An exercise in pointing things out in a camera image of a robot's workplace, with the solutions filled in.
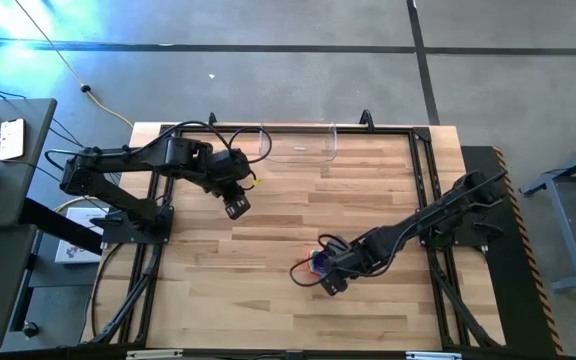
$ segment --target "white cable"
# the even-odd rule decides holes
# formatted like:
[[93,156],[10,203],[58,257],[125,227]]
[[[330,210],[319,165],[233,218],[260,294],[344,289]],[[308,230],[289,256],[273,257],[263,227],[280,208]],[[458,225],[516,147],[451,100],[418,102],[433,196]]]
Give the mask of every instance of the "white cable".
[[66,61],[66,58],[64,58],[63,55],[61,55],[61,52],[59,51],[59,49],[57,49],[57,47],[55,46],[55,44],[52,42],[52,40],[50,40],[50,38],[48,37],[48,35],[46,35],[46,33],[41,30],[41,27],[39,27],[39,24],[37,24],[37,22],[35,22],[35,20],[32,18],[32,16],[30,16],[30,14],[28,13],[28,11],[26,11],[26,9],[23,7],[23,5],[21,5],[21,3],[19,2],[19,0],[15,0],[15,2],[17,3],[17,5],[19,6],[19,8],[21,9],[21,11],[24,12],[24,14],[26,14],[26,16],[28,17],[28,19],[30,19],[30,21],[32,21],[32,23],[35,25],[35,27],[37,28],[37,30],[39,30],[39,32],[41,33],[41,35],[43,35],[43,37],[46,39],[46,41],[48,41],[48,43],[50,43],[50,46],[52,46],[53,50],[55,50],[55,52],[57,52],[57,55],[59,55],[59,57],[61,58],[61,61],[63,61],[64,64],[66,64],[66,66],[68,67],[68,70],[70,70],[70,73],[72,73],[72,76],[74,76],[75,79],[77,79],[77,82],[79,82],[79,85],[81,86],[81,89],[83,92],[86,93],[86,95],[88,95],[88,97],[90,99],[92,99],[92,101],[95,102],[95,104],[97,104],[102,110],[108,112],[109,114],[121,119],[123,122],[125,122],[126,124],[128,124],[128,126],[130,127],[134,127],[133,123],[126,119],[124,116],[122,116],[121,114],[109,109],[108,107],[104,106],[101,104],[101,102],[99,100],[97,100],[97,98],[95,97],[95,95],[93,95],[92,90],[90,89],[90,86],[86,85],[81,78],[79,77],[79,75],[77,75],[77,73],[75,72],[75,70],[72,68],[72,66],[70,66],[70,64],[68,63],[68,61]]

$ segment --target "wooden tabletop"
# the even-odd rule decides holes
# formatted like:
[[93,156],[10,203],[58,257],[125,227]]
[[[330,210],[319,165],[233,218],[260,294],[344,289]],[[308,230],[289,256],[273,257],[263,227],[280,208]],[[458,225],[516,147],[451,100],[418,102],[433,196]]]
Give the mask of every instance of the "wooden tabletop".
[[[135,124],[131,146],[156,137],[161,125]],[[445,191],[465,172],[459,140],[450,126],[431,127],[431,134]],[[213,143],[215,151],[223,149],[212,134],[190,135]],[[321,139],[273,134],[273,140],[278,152],[252,166],[263,181],[247,192],[252,208],[236,221],[227,217],[220,199],[186,181],[176,182],[175,222],[159,272],[148,347],[440,349],[428,260],[416,239],[384,275],[350,281],[348,290],[334,297],[320,286],[299,287],[288,277],[290,266],[318,248],[319,234],[352,240],[415,211],[407,138],[340,134],[336,158],[325,163],[307,154],[300,163],[279,162],[282,149],[301,147],[304,141],[328,146]],[[252,159],[259,152],[259,136],[242,134],[235,147]],[[149,178],[149,173],[126,173],[121,186],[145,197]],[[134,245],[125,245],[102,277],[95,306],[100,328],[126,296],[134,252]],[[455,248],[454,256],[464,302],[503,343],[485,258],[471,248]],[[312,280],[306,270],[297,274]],[[457,340],[450,306],[447,312]],[[133,332],[139,317],[136,311]],[[88,321],[83,339],[90,334]]]

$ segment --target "concrete floor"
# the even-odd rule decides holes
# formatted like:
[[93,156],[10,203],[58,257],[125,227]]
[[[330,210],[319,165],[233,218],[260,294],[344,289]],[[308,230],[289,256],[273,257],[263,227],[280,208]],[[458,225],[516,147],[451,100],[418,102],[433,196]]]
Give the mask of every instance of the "concrete floor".
[[[38,20],[60,40],[413,44],[404,0],[44,3],[54,5],[54,14]],[[427,46],[576,48],[576,1],[417,0],[417,6]],[[0,37],[40,38],[31,26],[20,25],[27,21],[14,6],[8,9],[17,26],[0,26]],[[32,10],[40,14],[41,6]],[[205,120],[213,111],[233,121],[354,123],[369,108],[379,124],[428,123],[411,54],[63,54],[102,102],[133,121]],[[456,125],[464,145],[502,148],[517,186],[574,153],[576,56],[433,55],[428,64],[440,122]],[[130,129],[78,88],[55,53],[0,49],[0,90],[56,98],[56,118],[85,144],[128,141]],[[72,145],[49,136],[45,148]],[[51,181],[38,174],[30,196],[48,206],[67,199]],[[536,194],[521,199],[521,207],[544,280],[571,275],[550,200]],[[76,343],[88,294],[87,288],[38,292],[30,316],[49,331],[29,341],[9,336],[4,350]],[[576,355],[576,290],[549,298],[564,350]],[[71,305],[81,312],[63,311]]]

